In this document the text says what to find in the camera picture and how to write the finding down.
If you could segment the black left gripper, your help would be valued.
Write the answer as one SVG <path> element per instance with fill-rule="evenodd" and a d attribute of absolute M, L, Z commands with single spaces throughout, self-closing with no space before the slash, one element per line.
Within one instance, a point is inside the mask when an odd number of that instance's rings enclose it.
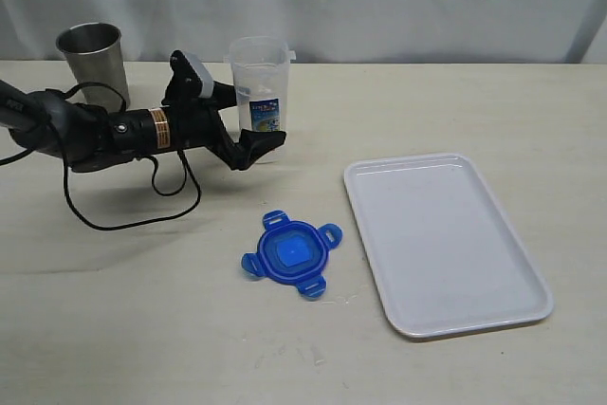
<path fill-rule="evenodd" d="M 209 99 L 198 97 L 200 86 L 188 66 L 184 51 L 169 59 L 173 75 L 165 89 L 162 109 L 171 127 L 172 145 L 178 149 L 206 148 L 231 169 L 245 171 L 255 164 L 276 162 L 285 144 L 285 131 L 255 132 L 243 129 L 231 139 L 220 111 L 236 106 L 235 87 L 213 82 Z"/>

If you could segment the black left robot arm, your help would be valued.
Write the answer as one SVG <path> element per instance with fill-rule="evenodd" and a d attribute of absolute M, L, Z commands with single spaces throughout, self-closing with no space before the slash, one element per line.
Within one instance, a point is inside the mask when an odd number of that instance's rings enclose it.
<path fill-rule="evenodd" d="M 234 86 L 215 81 L 196 56 L 181 50 L 172 53 L 170 68 L 161 106 L 115 113 L 70 102 L 79 85 L 67 92 L 24 93 L 2 83 L 1 124 L 19 146 L 64 158 L 75 173 L 194 148 L 206 148 L 230 169 L 245 171 L 284 144 L 284 131 L 244 130 L 232 140 L 220 112 L 236 105 Z"/>

